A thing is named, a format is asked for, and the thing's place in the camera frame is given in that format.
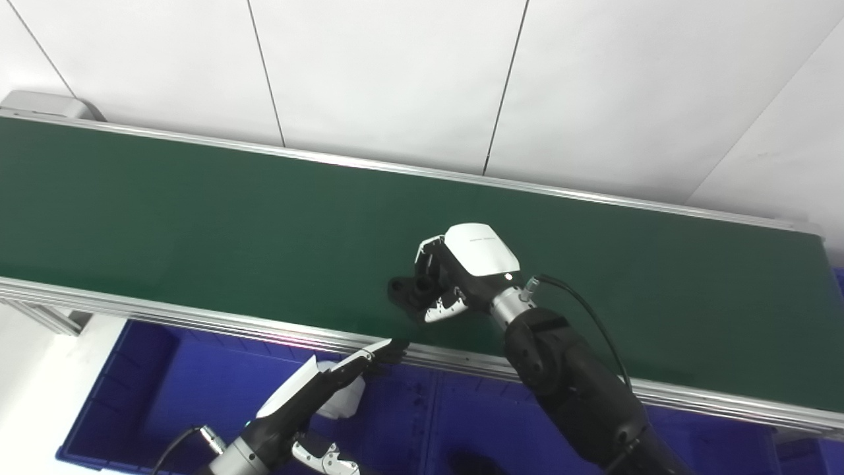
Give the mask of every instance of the white floor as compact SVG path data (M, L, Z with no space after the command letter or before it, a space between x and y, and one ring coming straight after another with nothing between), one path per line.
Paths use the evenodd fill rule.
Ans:
M0 305L0 472L96 473L55 454L124 323L95 315L81 336L57 336Z

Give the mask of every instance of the white wall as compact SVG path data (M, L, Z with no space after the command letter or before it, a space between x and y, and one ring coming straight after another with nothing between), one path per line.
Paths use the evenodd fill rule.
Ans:
M490 150L525 5L8 0L0 95L63 78L117 123L807 219L844 265L844 3L530 0Z

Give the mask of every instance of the robotic hand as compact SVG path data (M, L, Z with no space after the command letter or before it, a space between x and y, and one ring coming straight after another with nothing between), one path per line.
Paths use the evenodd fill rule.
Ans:
M419 246L414 276L390 280L390 300L420 323L466 310L504 330L504 354L583 459L613 474L691 474L655 435L644 406L566 319L531 300L519 262L491 227L466 223Z
M407 346L407 341L379 341L336 365L311 357L267 399L237 440L195 474L266 475L291 457L319 473L372 473L342 456L336 444L307 434L308 423L321 407L330 405L335 393L352 385L371 365L398 363Z

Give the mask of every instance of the panel seam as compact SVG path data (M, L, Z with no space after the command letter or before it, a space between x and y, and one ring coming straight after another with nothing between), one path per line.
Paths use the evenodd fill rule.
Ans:
M32 38L32 41L34 41L35 45L38 46L38 49L41 50L41 54L44 55L44 58L46 58L47 62L53 68L53 71L56 72L56 75L58 75L58 78L62 81L62 84L64 84L64 87L66 87L68 89L68 92L70 93L71 96L73 96L73 99L78 100L76 93L73 92L73 89L71 89L68 82L64 79L64 76L62 76L62 73L59 72L58 68L56 67L56 64L52 61L52 59L50 59L50 56L47 54L47 51L41 45L41 42L38 41L38 38L35 38L35 34L32 32L32 29L30 28L30 26L27 25L26 22L24 21L24 17L22 17L20 15L20 12L18 11L18 9L15 8L14 5L12 4L12 0L6 0L6 3L8 3L8 6L14 12L14 15L16 17L18 17L18 20L20 20L20 23L24 26L24 28L26 29L26 32L30 34L30 38Z
M246 6L249 7L249 19L252 21L252 31L255 32L255 42L258 45L258 54L261 56L261 66L264 71L264 78L267 80L267 90L269 90L269 100L273 103L273 114L275 115L275 124L279 128L279 137L281 137L281 146L287 147L284 142L284 132L281 130L281 119L279 119L279 109L275 103L275 95L273 94L273 84L269 79L269 72L267 71L267 61L264 59L263 48L261 47L261 37L258 35L258 27L255 23L255 14L252 12L252 0L246 0Z
M759 114L757 114L756 117L754 117L753 121L750 122L750 124L741 133L741 135L739 135L738 138L733 142L733 144L730 145L730 148L724 153L724 155L720 159L718 159L718 161L715 162L714 165L712 165L712 168L709 169L709 172L697 183L697 186L695 187L695 189L693 189L691 191L691 193L689 193L689 196L686 197L686 199L683 201L683 205L688 205L688 203L689 203L689 201L691 201L692 197L695 196L695 193L697 193L697 191L699 189L701 189L701 187L703 186L703 183L706 183L706 180L709 179L709 177L715 172L715 170L718 168L718 166L721 165L721 163L724 161L724 159L727 158L727 156L730 155L730 152L732 152L733 149L736 148L736 145L739 144L741 139L743 139L744 136L747 135L747 133L753 128L753 126L756 125L757 122L759 122L759 119L760 119L760 117L762 117L762 114L764 114L769 108L771 108L771 105L774 103L774 101L776 101L777 97L779 97L780 94L782 94L782 92L786 89L786 87L788 87L788 85L790 85L792 83L794 78L797 77L797 74L800 71L802 71L803 67L806 66L806 63L809 62L809 59L811 59L812 56L814 56L814 54L816 52L818 52L820 47L823 46L824 43L826 43L826 40L830 37L830 35L832 35L832 32L835 31L836 28L838 28L841 25L842 21L844 21L844 14L841 16L841 18L838 19L838 21L835 23L835 25L833 25L832 28L830 28L830 30L826 33L824 38L822 40L820 40L820 42L818 43L818 46L816 46L814 48L814 50L812 50L812 52L809 53L808 56L806 56L806 59L804 59L803 62L800 63L800 66L798 66L797 69L794 70L794 73L791 75L791 77L788 78L788 80L785 83L782 84L782 87L776 92L775 95L773 95L771 97L771 100L768 101L767 105L765 105L765 107L762 108L762 110L759 112Z
M484 160L484 170L480 173L486 176L486 167L490 165L490 155L492 154L492 144L495 142L495 132L498 130L498 121L501 118L501 109L504 107L504 97L507 94L507 86L510 84L510 75L513 72L513 63L516 61L516 51L519 48L519 40L522 38L522 28L525 25L525 17L528 16L528 5L530 0L525 0L525 8L522 11L522 20L519 22L519 30L516 33L516 42L513 44L513 54L510 56L510 65L507 67L507 76L504 79L504 89L501 91L501 99L498 102L498 112L495 113L495 123L492 126L492 135L490 136L490 146L486 149L486 159Z

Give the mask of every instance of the blue plastic bin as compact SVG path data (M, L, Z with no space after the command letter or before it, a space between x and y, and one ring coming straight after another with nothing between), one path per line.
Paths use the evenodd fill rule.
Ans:
M149 473L167 444L188 426L207 423L231 442L312 354L128 322L57 458ZM355 416L339 421L315 416L311 428L383 475L447 475L446 460L455 450L491 457L510 475L600 473L577 457L520 384L407 365L369 375L366 384ZM700 475L781 474L767 427L668 409L648 411L658 433ZM167 469L190 473L210 461L210 451L198 439L180 446ZM309 472L291 462L279 473Z
M149 473L167 444L209 424L231 442L270 394L314 352L260 341L129 322L57 458L91 468ZM318 353L320 359L339 355ZM311 427L384 475L417 473L433 374L410 366L367 380L354 418ZM190 473L213 457L194 438L168 469ZM290 463L282 473L309 473Z
M794 440L776 447L782 475L842 475L844 443L834 440Z

